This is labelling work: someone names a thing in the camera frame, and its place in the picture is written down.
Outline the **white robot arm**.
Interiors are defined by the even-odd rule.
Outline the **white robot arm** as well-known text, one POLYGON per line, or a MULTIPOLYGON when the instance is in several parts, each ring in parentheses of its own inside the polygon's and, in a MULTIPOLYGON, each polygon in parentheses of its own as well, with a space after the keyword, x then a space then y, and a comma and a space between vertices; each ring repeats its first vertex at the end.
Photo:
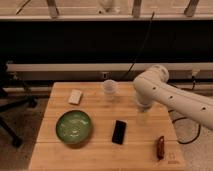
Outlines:
POLYGON ((167 83, 168 70, 153 65, 133 81, 136 99, 143 107, 157 101, 213 130, 213 99, 175 88, 167 83))

